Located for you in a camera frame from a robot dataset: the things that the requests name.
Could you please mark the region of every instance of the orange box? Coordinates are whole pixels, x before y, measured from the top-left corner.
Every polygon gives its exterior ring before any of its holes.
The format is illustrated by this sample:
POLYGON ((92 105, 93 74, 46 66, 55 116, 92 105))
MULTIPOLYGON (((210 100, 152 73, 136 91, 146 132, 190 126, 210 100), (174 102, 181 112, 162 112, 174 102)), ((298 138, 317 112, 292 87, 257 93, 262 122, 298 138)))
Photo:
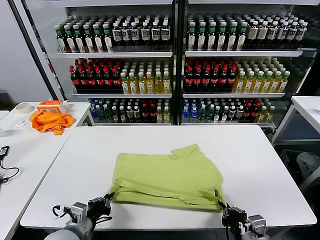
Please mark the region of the orange box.
POLYGON ((67 109, 62 104, 62 101, 42 101, 40 105, 36 107, 39 111, 48 111, 53 113, 65 114, 67 109))

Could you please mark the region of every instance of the table leg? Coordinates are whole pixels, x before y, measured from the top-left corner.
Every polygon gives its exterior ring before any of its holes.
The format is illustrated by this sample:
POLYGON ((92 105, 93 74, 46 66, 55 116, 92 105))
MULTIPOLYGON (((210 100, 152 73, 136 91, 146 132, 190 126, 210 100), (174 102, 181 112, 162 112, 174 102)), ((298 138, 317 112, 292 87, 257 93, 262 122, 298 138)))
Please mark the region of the table leg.
POLYGON ((295 106, 292 103, 288 112, 284 116, 282 122, 280 123, 279 127, 277 128, 275 134, 273 135, 273 137, 271 139, 272 146, 275 146, 277 144, 276 142, 277 142, 278 138, 280 138, 281 135, 284 133, 284 130, 287 128, 289 122, 291 121, 292 117, 295 115, 296 111, 297 110, 295 109, 295 106))

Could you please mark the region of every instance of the orange cloth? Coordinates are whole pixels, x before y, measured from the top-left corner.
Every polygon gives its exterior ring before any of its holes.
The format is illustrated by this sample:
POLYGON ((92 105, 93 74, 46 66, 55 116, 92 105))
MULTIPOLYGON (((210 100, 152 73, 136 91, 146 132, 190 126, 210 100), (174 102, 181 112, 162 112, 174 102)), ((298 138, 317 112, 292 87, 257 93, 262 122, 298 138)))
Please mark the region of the orange cloth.
POLYGON ((51 111, 36 111, 29 118, 32 127, 39 132, 53 131, 55 135, 61 135, 66 127, 74 123, 74 118, 67 113, 51 111))

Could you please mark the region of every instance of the red bottle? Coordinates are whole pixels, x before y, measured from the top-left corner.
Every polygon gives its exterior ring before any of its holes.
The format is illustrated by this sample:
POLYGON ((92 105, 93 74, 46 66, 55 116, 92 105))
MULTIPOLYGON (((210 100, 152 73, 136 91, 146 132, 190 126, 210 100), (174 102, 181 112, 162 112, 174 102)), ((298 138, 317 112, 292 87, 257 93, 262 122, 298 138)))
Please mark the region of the red bottle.
POLYGON ((193 87, 199 88, 201 82, 201 68, 197 67, 196 72, 193 77, 193 87))

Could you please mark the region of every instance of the white table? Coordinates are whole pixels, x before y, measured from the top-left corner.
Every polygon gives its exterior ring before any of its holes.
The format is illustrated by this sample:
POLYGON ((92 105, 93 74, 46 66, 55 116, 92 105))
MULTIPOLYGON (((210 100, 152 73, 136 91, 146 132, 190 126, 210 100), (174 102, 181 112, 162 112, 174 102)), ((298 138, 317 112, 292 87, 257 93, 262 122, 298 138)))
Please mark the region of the white table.
MULTIPOLYGON (((320 134, 320 96, 293 96, 291 100, 292 104, 271 140, 273 146, 277 145, 282 140, 281 137, 296 112, 299 112, 301 116, 303 116, 304 119, 320 134)), ((296 142, 303 143, 318 141, 320 141, 320 139, 286 139, 283 142, 295 144, 296 142)), ((318 178, 320 178, 320 167, 318 167, 299 186, 300 190, 305 192, 318 178)))
MULTIPOLYGON (((0 148, 10 146, 3 166, 22 170, 18 177, 0 185, 0 240, 12 238, 46 172, 72 130, 82 124, 90 107, 88 102, 68 103, 67 111, 75 118, 75 123, 65 128, 62 135, 54 135, 53 132, 41 133, 31 127, 29 117, 39 103, 30 104, 33 106, 30 113, 21 115, 13 109, 0 120, 0 128, 5 131, 5 136, 0 137, 0 148), (26 125, 16 128, 15 123, 20 120, 25 120, 26 125)), ((15 171, 0 169, 0 173, 2 177, 8 177, 15 171)))
MULTIPOLYGON (((27 228, 60 229, 52 207, 103 196, 112 185, 120 153, 170 154, 198 144, 220 170, 231 206, 260 214, 268 227, 305 226, 316 217, 257 125, 77 127, 25 211, 27 228)), ((221 213, 111 203, 113 219, 98 230, 182 230, 223 228, 221 213)))

